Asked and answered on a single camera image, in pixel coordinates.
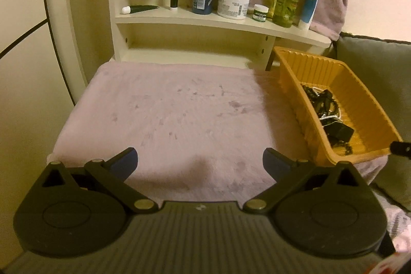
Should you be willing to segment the orange plastic ribbed tray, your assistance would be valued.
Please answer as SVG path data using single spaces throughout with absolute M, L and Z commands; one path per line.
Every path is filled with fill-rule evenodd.
M 316 165 L 339 161 L 362 163 L 390 154 L 389 146 L 402 138 L 395 126 L 354 72 L 342 61 L 275 47 L 279 58 L 279 83 L 301 127 L 311 159 Z M 349 141 L 352 154 L 333 148 L 303 87 L 325 89 L 341 111 L 342 121 L 354 129 Z

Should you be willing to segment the mauve fleece blanket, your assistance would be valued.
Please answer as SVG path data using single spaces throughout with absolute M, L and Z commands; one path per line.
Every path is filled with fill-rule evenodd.
M 47 159 L 77 167 L 129 147 L 139 163 L 128 184 L 158 203 L 243 203 L 273 185 L 266 148 L 310 157 L 278 70 L 109 61 Z

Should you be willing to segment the grey cushion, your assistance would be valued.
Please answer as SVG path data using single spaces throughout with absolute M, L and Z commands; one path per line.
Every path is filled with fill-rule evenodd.
M 410 42 L 341 33 L 333 57 L 343 61 L 371 91 L 402 140 L 410 142 Z M 375 184 L 410 209 L 410 159 L 390 155 Z

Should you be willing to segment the cream wooden shelf unit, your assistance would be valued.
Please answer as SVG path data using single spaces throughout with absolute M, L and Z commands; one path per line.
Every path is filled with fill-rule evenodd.
M 220 65 L 268 70 L 275 46 L 321 54 L 329 38 L 293 26 L 282 28 L 251 18 L 229 20 L 216 13 L 197 15 L 192 0 L 109 0 L 115 61 L 156 64 Z M 122 15 L 125 6 L 154 5 L 156 10 Z

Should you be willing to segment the small green lidded jar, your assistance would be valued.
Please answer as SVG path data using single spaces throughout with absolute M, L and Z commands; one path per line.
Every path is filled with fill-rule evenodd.
M 255 4 L 252 14 L 252 19 L 257 22 L 265 22 L 269 8 L 261 4 Z

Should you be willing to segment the lying dark green tube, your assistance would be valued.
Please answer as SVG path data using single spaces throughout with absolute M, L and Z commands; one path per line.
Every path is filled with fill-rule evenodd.
M 125 6 L 121 9 L 120 13 L 122 15 L 129 15 L 134 13 L 141 13 L 145 11 L 151 11 L 158 9 L 158 6 L 154 5 L 137 5 L 137 6 Z

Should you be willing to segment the white cream jar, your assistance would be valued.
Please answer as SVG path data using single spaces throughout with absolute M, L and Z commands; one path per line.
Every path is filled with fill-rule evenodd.
M 217 14 L 231 20 L 243 20 L 247 16 L 249 0 L 218 0 Z

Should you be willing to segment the blue white tube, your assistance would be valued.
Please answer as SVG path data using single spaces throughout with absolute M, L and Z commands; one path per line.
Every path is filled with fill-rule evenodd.
M 313 20 L 313 16 L 315 14 L 315 10 L 318 5 L 318 1 L 319 0 L 305 0 L 304 7 L 300 15 L 300 21 L 298 24 L 299 29 L 303 31 L 309 30 Z

